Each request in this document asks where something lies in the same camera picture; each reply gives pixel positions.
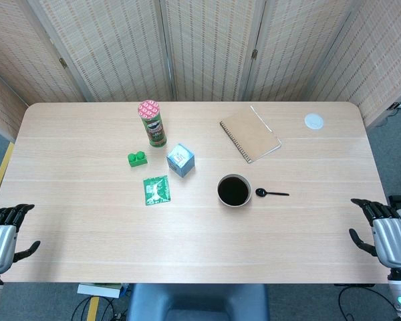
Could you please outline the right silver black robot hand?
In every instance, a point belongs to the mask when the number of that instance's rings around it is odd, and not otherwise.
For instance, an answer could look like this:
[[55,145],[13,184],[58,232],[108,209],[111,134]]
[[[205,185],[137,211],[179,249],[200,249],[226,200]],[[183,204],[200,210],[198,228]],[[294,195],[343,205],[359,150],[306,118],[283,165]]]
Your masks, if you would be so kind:
[[350,229],[350,237],[361,250],[378,258],[387,268],[401,268],[401,210],[366,199],[352,199],[359,206],[371,227],[374,244],[360,239],[355,229]]

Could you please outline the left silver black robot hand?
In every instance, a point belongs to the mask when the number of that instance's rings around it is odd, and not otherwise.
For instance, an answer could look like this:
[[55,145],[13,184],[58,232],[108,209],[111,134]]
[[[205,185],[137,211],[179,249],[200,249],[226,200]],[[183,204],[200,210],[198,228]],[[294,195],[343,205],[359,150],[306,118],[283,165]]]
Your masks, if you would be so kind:
[[17,236],[26,214],[35,207],[33,204],[18,204],[0,208],[0,275],[13,263],[33,255],[40,241],[34,241],[29,249],[16,252]]

